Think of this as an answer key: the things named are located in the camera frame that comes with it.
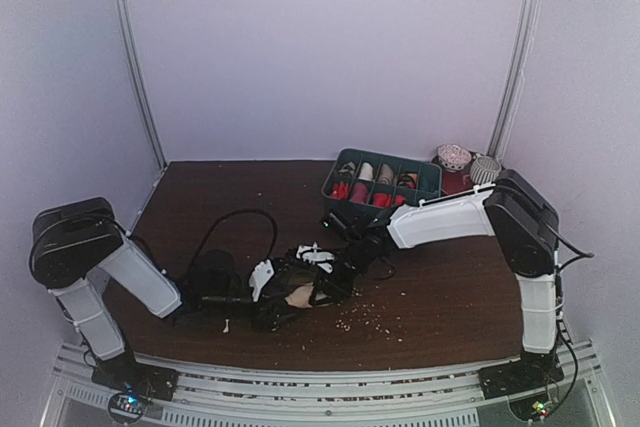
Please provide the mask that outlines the left aluminium corner post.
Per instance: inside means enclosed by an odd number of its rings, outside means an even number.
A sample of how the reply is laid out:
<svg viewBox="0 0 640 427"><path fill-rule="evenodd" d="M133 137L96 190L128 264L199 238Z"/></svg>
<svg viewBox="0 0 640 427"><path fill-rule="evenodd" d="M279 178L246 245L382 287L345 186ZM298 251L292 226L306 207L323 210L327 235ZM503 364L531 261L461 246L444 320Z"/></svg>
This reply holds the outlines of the left aluminium corner post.
<svg viewBox="0 0 640 427"><path fill-rule="evenodd" d="M143 130L151 146L155 162L159 171L163 172L168 167L168 162L161 145L156 122L151 111L143 79L142 67L136 48L128 3L127 0L114 0L114 3L136 106L142 120Z"/></svg>

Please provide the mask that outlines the right aluminium corner post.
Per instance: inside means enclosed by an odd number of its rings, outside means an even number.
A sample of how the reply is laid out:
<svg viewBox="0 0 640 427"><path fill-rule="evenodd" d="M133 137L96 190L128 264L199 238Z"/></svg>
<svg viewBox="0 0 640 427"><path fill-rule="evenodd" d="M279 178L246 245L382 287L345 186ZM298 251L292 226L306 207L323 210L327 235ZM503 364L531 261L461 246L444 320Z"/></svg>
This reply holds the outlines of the right aluminium corner post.
<svg viewBox="0 0 640 427"><path fill-rule="evenodd" d="M499 161L506 155L525 83L525 66L534 43L540 0L522 0L516 36L487 154Z"/></svg>

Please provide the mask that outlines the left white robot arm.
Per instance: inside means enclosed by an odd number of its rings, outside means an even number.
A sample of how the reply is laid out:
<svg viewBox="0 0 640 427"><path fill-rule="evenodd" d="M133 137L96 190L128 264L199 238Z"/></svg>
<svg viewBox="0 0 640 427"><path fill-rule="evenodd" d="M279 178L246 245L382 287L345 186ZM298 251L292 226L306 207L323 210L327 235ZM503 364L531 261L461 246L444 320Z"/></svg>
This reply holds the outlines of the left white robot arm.
<svg viewBox="0 0 640 427"><path fill-rule="evenodd" d="M123 391L137 389L144 371L134 362L122 327L106 306L96 277L119 284L157 319L201 317L218 302L247 310L254 328L272 331L299 312L294 288L282 283L281 261L266 255L241 277L228 252L200 244L184 273L161 269L144 241L116 219L110 202L93 197L39 212L32 222L28 268L54 297L106 376Z"/></svg>

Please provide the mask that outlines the cream rolled sock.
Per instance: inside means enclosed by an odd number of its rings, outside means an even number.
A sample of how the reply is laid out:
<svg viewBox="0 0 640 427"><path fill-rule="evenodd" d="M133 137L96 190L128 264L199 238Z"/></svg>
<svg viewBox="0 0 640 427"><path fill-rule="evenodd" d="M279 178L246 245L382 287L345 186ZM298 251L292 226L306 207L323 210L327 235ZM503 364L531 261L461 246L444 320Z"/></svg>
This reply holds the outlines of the cream rolled sock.
<svg viewBox="0 0 640 427"><path fill-rule="evenodd" d="M360 166L358 179L365 182L371 182L375 177L375 165L369 162L363 162Z"/></svg>

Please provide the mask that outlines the red socks in box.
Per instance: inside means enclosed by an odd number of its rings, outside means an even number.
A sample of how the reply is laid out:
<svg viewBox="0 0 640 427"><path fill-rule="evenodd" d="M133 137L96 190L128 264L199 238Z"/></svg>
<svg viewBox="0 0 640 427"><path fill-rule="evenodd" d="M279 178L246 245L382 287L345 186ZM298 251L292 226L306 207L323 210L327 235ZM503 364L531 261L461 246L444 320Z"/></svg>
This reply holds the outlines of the red socks in box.
<svg viewBox="0 0 640 427"><path fill-rule="evenodd" d="M364 181L356 181L355 183L357 182L363 182L369 187L367 202L365 204L355 203L358 205L364 205L374 209L386 209L406 204L414 199L414 191L408 188ZM328 189L329 198L351 202L349 198L351 189L355 183L348 183L346 181L334 182Z"/></svg>

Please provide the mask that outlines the aluminium corner post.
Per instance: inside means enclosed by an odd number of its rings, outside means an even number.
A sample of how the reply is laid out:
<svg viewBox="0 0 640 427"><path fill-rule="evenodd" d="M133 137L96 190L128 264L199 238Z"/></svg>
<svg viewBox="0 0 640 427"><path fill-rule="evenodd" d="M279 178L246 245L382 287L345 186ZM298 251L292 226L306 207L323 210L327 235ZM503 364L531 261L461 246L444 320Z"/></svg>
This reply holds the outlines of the aluminium corner post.
<svg viewBox="0 0 640 427"><path fill-rule="evenodd" d="M155 162L159 171L163 172L168 167L168 162L161 145L156 122L151 111L143 79L142 67L136 48L128 3L127 0L114 0L114 3L136 106L142 120L143 130L151 146Z"/></svg>
<svg viewBox="0 0 640 427"><path fill-rule="evenodd" d="M516 36L487 154L499 161L506 155L525 83L525 66L534 43L540 0L522 0Z"/></svg>

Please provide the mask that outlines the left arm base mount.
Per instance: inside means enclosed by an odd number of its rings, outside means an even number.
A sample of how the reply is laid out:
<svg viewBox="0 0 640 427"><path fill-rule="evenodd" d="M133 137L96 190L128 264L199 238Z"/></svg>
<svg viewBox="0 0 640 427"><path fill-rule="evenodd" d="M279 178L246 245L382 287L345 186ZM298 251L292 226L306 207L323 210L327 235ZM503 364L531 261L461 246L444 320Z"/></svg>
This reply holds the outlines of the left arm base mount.
<svg viewBox="0 0 640 427"><path fill-rule="evenodd" d="M170 368L138 364L132 372L109 373L95 367L91 381L121 392L146 399L171 401L177 387L179 373Z"/></svg>

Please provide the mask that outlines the green divided storage box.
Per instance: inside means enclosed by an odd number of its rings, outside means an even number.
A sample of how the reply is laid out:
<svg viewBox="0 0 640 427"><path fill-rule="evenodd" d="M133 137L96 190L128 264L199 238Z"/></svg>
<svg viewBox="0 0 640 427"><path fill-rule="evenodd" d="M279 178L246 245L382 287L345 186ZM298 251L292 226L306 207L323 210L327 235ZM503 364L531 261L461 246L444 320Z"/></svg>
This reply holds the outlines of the green divided storage box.
<svg viewBox="0 0 640 427"><path fill-rule="evenodd" d="M441 196L442 168L431 162L355 148L340 151L321 188L326 208L347 201L377 213Z"/></svg>

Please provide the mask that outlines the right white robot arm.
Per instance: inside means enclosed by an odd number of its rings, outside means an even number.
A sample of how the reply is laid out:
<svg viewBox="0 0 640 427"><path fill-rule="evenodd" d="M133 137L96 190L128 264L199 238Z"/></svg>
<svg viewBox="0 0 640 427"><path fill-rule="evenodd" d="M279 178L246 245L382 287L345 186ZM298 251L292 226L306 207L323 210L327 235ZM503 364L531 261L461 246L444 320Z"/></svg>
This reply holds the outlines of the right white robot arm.
<svg viewBox="0 0 640 427"><path fill-rule="evenodd" d="M560 234L556 210L518 172L507 169L492 183L438 200L383 209L376 215L340 201L323 224L347 245L333 258L313 264L316 278L288 294L288 305L310 308L349 297L355 278L389 248L493 237L518 282L521 298L522 351L527 355L514 364L513 380L530 389L550 373L548 355L557 342L562 309L560 276L569 265L559 261L559 248L567 247L576 260L591 255Z"/></svg>

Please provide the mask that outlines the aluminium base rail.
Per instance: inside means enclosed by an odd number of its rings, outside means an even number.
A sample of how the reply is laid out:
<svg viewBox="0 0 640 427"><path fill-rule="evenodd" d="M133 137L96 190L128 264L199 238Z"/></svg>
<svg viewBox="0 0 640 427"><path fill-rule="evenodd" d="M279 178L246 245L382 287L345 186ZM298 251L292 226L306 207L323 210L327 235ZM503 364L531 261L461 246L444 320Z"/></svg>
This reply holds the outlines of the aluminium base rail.
<svg viewBox="0 0 640 427"><path fill-rule="evenodd" d="M478 373L503 361L413 370L303 372L255 370L139 355L177 370L173 400L154 401L132 426L621 426L590 342L573 347L579 376L557 413L520 421L517 401L546 388L487 398ZM91 382L86 349L63 344L38 426L118 426L111 390Z"/></svg>

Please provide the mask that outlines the red round plate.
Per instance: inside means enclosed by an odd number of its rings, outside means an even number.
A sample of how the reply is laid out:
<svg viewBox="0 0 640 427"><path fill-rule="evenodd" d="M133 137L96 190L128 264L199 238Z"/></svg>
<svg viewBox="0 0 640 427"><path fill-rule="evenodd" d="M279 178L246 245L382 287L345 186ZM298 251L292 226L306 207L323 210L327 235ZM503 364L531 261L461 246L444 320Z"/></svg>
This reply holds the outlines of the red round plate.
<svg viewBox="0 0 640 427"><path fill-rule="evenodd" d="M473 190L475 186L483 186L483 185L474 185L469 176L470 167L475 158L481 153L470 151L473 159L469 165L467 165L462 171L459 172L450 172L447 171L439 162L438 156L436 155L433 158L434 163L441 168L441 194L443 196L451 196L454 194L459 194L468 190Z"/></svg>

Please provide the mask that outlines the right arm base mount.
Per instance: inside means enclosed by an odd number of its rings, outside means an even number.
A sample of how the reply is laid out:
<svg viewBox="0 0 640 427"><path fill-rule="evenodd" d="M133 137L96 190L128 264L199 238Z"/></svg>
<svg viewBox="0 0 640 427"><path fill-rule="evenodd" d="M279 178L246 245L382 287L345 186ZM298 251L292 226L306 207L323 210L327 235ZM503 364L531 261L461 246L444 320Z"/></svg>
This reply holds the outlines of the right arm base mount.
<svg viewBox="0 0 640 427"><path fill-rule="evenodd" d="M517 360L481 368L479 383L485 399L511 396L545 387L564 379L555 361Z"/></svg>

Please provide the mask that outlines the maroon rolled sock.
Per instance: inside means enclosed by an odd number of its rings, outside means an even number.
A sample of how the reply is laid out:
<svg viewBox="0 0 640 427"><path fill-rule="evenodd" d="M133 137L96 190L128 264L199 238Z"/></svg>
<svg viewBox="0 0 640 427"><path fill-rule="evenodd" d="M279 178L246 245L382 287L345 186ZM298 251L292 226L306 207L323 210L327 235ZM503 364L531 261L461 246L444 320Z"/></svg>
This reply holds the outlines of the maroon rolled sock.
<svg viewBox="0 0 640 427"><path fill-rule="evenodd" d="M369 187L363 182L357 182L351 189L349 200L354 203L365 204L369 195Z"/></svg>

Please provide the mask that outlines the beige striped sock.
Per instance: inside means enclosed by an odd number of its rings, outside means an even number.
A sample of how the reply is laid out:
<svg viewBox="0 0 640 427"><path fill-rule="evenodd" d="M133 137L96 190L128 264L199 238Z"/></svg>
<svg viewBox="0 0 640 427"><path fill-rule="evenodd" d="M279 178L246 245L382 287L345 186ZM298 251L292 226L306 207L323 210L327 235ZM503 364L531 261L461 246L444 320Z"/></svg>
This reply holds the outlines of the beige striped sock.
<svg viewBox="0 0 640 427"><path fill-rule="evenodd" d="M316 286L318 273L316 270L294 270L285 280L285 301L290 307L309 309L319 306L327 299L327 295Z"/></svg>

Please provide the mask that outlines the white striped cup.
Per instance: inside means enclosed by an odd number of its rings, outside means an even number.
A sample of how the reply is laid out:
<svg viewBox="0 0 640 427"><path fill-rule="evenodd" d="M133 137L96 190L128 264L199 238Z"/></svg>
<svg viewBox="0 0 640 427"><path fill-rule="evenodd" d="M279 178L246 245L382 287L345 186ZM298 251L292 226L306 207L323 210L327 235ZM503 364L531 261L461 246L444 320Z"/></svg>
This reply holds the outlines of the white striped cup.
<svg viewBox="0 0 640 427"><path fill-rule="evenodd" d="M501 164L493 157L479 155L470 167L470 180L474 185L494 182L502 171Z"/></svg>

